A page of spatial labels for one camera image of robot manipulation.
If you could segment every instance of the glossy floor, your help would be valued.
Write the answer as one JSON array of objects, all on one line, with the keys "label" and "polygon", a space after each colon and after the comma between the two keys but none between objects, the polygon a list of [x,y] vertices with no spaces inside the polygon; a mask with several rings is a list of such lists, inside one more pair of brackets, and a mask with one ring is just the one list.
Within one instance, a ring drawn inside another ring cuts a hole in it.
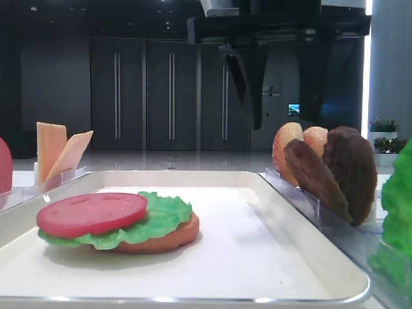
[{"label": "glossy floor", "polygon": [[[32,171],[35,159],[15,160],[15,171]],[[106,170],[196,170],[263,172],[272,167],[272,153],[265,152],[169,152],[120,151],[90,152],[79,167],[89,171]],[[379,174],[392,174],[392,167],[378,167]]]}]

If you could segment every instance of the sesame bun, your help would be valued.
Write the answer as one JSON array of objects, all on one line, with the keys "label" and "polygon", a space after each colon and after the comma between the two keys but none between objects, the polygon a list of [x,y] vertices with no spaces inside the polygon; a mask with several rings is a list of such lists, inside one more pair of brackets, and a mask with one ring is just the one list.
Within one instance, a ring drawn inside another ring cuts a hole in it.
[{"label": "sesame bun", "polygon": [[151,238],[143,243],[129,244],[122,242],[113,251],[126,254],[159,254],[177,249],[193,242],[199,234],[200,222],[193,212],[188,222],[179,225],[177,230],[161,238]]},{"label": "sesame bun", "polygon": [[290,184],[297,186],[297,180],[292,175],[292,172],[286,164],[284,153],[286,145],[295,138],[298,140],[304,140],[301,125],[296,122],[289,122],[283,125],[276,133],[272,148],[272,158],[274,167],[279,171],[283,179]]},{"label": "sesame bun", "polygon": [[303,132],[303,136],[304,142],[322,158],[324,145],[328,141],[328,130],[323,127],[310,127]]}]

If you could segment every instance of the cabinet door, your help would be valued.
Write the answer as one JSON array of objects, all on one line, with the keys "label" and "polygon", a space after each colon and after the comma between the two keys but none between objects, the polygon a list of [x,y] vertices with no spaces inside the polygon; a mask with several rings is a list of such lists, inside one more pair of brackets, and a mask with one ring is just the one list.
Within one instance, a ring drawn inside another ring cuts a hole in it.
[{"label": "cabinet door", "polygon": [[201,150],[247,151],[249,130],[218,48],[201,50]]},{"label": "cabinet door", "polygon": [[196,149],[196,50],[147,43],[147,149]]},{"label": "cabinet door", "polygon": [[92,44],[94,150],[142,149],[142,43]]}]

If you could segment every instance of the white planter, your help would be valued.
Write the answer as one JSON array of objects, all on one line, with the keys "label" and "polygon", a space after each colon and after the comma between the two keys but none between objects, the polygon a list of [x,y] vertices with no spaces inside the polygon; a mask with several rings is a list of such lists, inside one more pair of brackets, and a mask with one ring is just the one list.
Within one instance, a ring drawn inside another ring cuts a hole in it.
[{"label": "white planter", "polygon": [[374,149],[375,149],[375,140],[377,138],[382,138],[382,137],[388,140],[392,140],[398,137],[398,133],[397,132],[368,132],[368,141],[372,145],[372,148]]},{"label": "white planter", "polygon": [[393,166],[393,162],[397,159],[396,153],[377,153],[375,155],[375,163],[377,166]]}]

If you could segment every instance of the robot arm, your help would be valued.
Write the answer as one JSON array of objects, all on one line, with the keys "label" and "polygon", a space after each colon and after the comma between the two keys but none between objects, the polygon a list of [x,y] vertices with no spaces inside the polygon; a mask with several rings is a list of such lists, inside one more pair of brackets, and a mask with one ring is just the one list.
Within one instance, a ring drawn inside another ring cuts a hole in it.
[{"label": "robot arm", "polygon": [[314,120],[331,78],[328,63],[334,46],[370,32],[370,16],[349,10],[324,12],[321,0],[200,1],[205,17],[187,21],[189,44],[219,44],[251,129],[259,129],[262,123],[268,44],[288,41],[297,46],[301,112],[303,118]]}]

